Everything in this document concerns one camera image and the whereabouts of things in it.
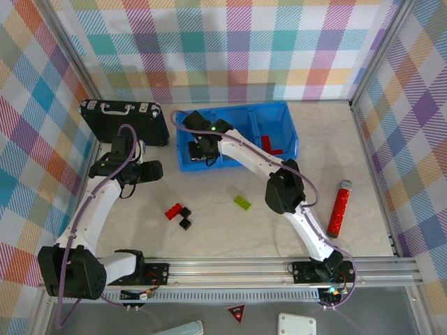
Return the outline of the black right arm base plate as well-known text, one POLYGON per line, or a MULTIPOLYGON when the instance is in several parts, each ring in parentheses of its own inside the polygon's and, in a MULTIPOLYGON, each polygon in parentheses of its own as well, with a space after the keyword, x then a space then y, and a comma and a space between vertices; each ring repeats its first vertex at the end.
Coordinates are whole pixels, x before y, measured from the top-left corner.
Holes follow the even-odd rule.
POLYGON ((294 284, 301 283, 352 283, 354 269, 350 261, 343 261, 335 270, 328 270, 322 262, 299 261, 288 265, 294 284))

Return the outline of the black briefcase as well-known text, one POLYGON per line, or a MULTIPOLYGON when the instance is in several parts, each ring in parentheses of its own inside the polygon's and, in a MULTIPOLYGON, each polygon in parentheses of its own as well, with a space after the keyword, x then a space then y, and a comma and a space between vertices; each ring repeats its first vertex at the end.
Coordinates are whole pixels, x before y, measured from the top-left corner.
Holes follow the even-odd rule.
POLYGON ((123 124, 132 126, 138 139, 147 146, 164 147, 169 143, 166 121, 156 103, 85 99, 80 103, 79 113, 102 143, 112 142, 123 124))

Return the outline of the aluminium frame post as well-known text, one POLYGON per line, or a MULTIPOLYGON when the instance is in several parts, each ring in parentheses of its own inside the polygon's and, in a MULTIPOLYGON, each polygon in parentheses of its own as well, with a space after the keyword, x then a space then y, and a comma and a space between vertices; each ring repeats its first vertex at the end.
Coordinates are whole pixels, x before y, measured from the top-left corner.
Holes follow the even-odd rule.
POLYGON ((399 0, 390 19, 387 19, 388 15, 385 16, 383 23, 386 23, 386 29, 383 32, 381 32, 382 28, 378 30, 372 43, 375 45, 374 52, 364 69, 360 69, 361 76, 357 76, 357 83, 353 86, 355 90, 348 99, 350 107, 355 107, 367 93, 381 64, 388 56, 399 32, 417 3, 418 0, 399 0))
POLYGON ((62 52, 66 56, 69 64, 72 66, 75 74, 79 78, 80 82, 84 86, 88 97, 100 98, 99 90, 94 84, 92 76, 89 74, 87 67, 85 66, 81 55, 75 48, 70 35, 62 24, 59 16, 50 3, 50 0, 32 0, 37 7, 39 13, 49 26, 50 31, 53 33, 57 44, 61 48, 62 52))

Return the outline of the light blue object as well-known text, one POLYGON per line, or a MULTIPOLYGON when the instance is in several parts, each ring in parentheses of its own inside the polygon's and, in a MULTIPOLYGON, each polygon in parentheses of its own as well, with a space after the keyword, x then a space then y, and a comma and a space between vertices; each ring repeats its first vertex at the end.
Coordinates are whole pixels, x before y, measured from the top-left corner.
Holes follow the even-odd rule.
POLYGON ((203 324, 201 321, 193 321, 173 327, 167 330, 153 333, 152 335, 203 335, 203 324))

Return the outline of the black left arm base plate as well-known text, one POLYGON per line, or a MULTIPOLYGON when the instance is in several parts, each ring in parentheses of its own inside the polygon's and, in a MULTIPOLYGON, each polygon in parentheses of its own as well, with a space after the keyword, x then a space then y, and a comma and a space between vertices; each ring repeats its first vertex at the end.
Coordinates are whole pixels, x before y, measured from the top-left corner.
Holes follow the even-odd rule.
POLYGON ((123 276, 110 285, 160 286, 167 285, 169 277, 168 263, 142 263, 134 274, 123 276))

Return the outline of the aluminium side rail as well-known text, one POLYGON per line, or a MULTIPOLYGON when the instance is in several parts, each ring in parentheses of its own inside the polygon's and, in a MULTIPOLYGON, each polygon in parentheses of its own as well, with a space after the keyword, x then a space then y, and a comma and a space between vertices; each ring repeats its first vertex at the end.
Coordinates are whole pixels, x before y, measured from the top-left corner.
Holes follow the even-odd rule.
POLYGON ((402 248, 400 246, 399 240, 396 239, 397 235, 395 234, 395 229, 393 226, 393 223, 391 221, 390 212, 388 210, 388 206, 386 204, 386 200, 381 192, 381 185, 379 183, 379 178, 376 173, 374 161, 372 160, 372 157, 369 154, 369 149, 367 146, 367 141, 365 134, 362 131, 362 126, 360 124, 358 115, 356 113, 356 107, 353 103, 349 103, 349 109, 351 112, 351 116, 353 117, 353 122, 356 127, 358 136, 360 138, 360 146, 362 147, 362 151, 365 157, 367 169, 369 172, 369 177, 372 182, 372 187, 374 189, 374 193, 376 196, 376 200, 378 202, 381 216, 386 228, 386 232, 388 234, 388 239, 390 240, 390 246, 393 251, 393 255, 397 257, 402 257, 402 248))
POLYGON ((80 192, 79 192, 78 197, 76 198, 76 203, 75 203, 76 206, 74 207, 73 215, 70 217, 69 221, 71 221, 72 218, 75 218, 77 216, 77 210, 79 207, 81 207, 82 203, 84 202, 83 197, 87 190, 87 184, 89 181, 89 177, 88 177, 89 169, 94 164, 94 162, 98 159, 100 153, 101 153, 101 143, 98 141, 95 141, 94 146, 92 147, 92 152, 91 152, 91 155, 89 158, 89 162, 86 165, 85 176, 84 176, 82 183, 80 185, 80 192))

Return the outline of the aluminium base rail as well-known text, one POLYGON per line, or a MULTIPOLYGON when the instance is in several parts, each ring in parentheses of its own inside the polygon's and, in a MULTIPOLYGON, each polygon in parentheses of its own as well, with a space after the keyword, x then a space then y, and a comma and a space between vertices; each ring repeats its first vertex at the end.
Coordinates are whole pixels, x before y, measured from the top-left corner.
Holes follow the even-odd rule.
MULTIPOLYGON (((422 276, 412 258, 358 258, 353 265, 352 283, 301 283, 294 284, 288 271, 292 262, 309 261, 304 258, 149 258, 146 263, 168 263, 167 285, 172 288, 277 288, 282 285, 310 288, 350 288, 380 286, 411 286, 422 282, 422 276)), ((138 285, 110 285, 116 281, 108 278, 109 286, 148 288, 138 285)))

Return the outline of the white square plate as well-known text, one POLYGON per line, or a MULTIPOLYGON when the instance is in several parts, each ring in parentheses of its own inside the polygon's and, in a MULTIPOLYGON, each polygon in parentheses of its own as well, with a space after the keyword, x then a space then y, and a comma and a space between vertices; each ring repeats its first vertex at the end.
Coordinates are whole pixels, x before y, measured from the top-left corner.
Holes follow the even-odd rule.
POLYGON ((280 313, 278 315, 277 335, 316 335, 316 319, 294 315, 290 313, 280 313))

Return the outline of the blue three-compartment bin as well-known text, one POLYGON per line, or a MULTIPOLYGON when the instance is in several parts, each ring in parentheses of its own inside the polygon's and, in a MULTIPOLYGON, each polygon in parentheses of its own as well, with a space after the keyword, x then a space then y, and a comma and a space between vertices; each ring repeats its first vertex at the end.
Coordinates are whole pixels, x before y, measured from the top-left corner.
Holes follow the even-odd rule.
MULTIPOLYGON (((229 107, 203 108, 197 110, 202 116, 214 123, 223 119, 231 124, 246 139, 262 148, 261 137, 270 137, 272 150, 282 149, 282 155, 276 157, 286 161, 298 157, 299 141, 295 126, 285 101, 257 103, 251 105, 236 105, 229 107)), ((235 160, 224 160, 225 155, 218 157, 212 167, 206 166, 204 159, 191 161, 189 158, 188 142, 194 141, 192 134, 177 132, 177 157, 182 172, 195 172, 201 170, 233 168, 241 166, 235 160)))

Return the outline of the red glitter toy microphone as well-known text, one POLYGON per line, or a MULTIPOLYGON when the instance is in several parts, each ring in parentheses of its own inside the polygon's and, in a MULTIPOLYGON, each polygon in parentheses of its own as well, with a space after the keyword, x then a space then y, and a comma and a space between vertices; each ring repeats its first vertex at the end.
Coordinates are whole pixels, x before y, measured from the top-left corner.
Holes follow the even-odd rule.
POLYGON ((338 238, 339 236, 351 190, 352 182, 350 180, 344 179, 339 182, 337 196, 327 228, 327 235, 331 238, 338 238))

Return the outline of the red triangle button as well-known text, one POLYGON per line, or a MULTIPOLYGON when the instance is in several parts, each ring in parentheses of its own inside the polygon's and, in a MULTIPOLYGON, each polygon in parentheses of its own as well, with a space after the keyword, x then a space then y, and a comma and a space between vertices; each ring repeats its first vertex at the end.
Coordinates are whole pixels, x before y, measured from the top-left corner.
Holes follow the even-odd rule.
POLYGON ((245 304, 240 304, 237 306, 227 307, 226 310, 234 317, 239 325, 242 324, 244 318, 244 312, 246 309, 245 304))

